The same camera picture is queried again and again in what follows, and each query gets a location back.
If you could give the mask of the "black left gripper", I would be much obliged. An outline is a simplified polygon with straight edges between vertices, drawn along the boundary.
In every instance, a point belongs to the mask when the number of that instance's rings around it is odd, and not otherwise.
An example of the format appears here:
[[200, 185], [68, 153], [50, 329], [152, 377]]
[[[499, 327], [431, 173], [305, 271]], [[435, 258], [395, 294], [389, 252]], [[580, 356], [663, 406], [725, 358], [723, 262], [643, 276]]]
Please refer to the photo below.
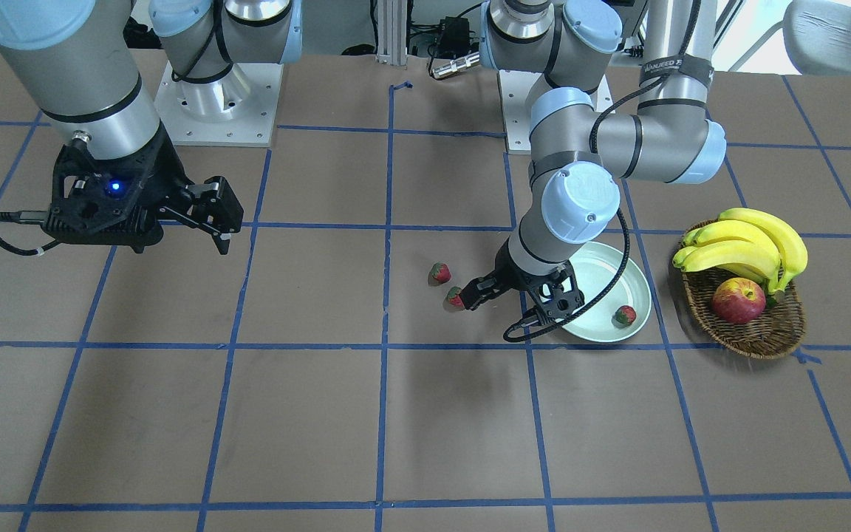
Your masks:
[[475, 310], [489, 300], [496, 299], [509, 290], [531, 292], [550, 280], [553, 273], [529, 273], [518, 266], [510, 253], [510, 240], [500, 247], [494, 257], [494, 269], [486, 276], [472, 279], [462, 288], [462, 306]]

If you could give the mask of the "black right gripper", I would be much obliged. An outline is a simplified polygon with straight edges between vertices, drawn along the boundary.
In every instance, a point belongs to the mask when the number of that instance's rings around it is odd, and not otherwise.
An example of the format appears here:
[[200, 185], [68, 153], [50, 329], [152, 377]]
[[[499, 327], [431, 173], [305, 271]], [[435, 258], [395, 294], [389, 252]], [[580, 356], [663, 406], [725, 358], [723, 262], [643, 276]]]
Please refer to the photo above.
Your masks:
[[161, 219], [209, 233], [217, 252], [227, 255], [230, 240], [240, 232], [244, 208], [224, 176], [213, 176], [194, 184], [186, 175], [162, 122], [129, 161], [137, 168], [139, 192], [137, 213], [138, 249], [155, 245], [163, 237]]

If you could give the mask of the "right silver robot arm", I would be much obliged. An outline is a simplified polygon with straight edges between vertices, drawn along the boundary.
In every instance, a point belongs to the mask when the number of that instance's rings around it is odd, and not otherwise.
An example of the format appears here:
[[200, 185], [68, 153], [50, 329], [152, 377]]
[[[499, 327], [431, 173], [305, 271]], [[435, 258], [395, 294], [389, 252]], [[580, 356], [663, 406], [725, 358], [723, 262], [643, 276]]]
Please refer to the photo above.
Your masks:
[[[226, 255], [244, 209], [223, 176], [185, 173], [125, 40], [131, 1], [0, 1], [0, 55], [62, 135], [45, 210], [0, 212], [0, 248], [142, 253], [162, 221], [199, 229]], [[241, 64], [301, 57], [301, 2], [152, 1], [153, 30], [189, 117], [226, 122], [253, 97]]]

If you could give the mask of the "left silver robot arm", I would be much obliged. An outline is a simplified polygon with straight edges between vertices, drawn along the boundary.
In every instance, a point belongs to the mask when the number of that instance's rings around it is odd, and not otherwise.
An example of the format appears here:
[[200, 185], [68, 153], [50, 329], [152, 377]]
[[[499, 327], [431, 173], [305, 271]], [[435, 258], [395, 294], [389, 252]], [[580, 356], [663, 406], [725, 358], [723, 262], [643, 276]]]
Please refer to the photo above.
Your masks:
[[572, 276], [570, 257], [617, 214], [618, 180], [702, 184], [722, 165], [723, 127], [707, 117], [714, 1], [649, 1], [632, 114], [595, 110], [594, 91], [622, 39], [602, 1], [486, 1], [480, 63], [536, 72], [529, 94], [531, 208], [494, 270], [463, 287], [473, 310], [508, 290]]

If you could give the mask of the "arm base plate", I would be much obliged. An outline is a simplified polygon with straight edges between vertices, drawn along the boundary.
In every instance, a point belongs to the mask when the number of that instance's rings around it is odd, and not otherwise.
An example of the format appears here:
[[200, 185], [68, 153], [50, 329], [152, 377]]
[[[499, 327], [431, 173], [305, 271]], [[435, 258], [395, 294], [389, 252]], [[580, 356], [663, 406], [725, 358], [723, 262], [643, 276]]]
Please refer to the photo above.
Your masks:
[[166, 65], [154, 104], [176, 146], [269, 148], [281, 64], [234, 64], [220, 80], [175, 82]]
[[533, 153], [533, 127], [565, 106], [588, 107], [587, 115], [597, 117], [611, 107], [612, 95], [606, 75], [600, 76], [590, 93], [575, 87], [551, 87], [543, 74], [517, 70], [499, 71], [501, 112], [505, 123], [507, 151]]

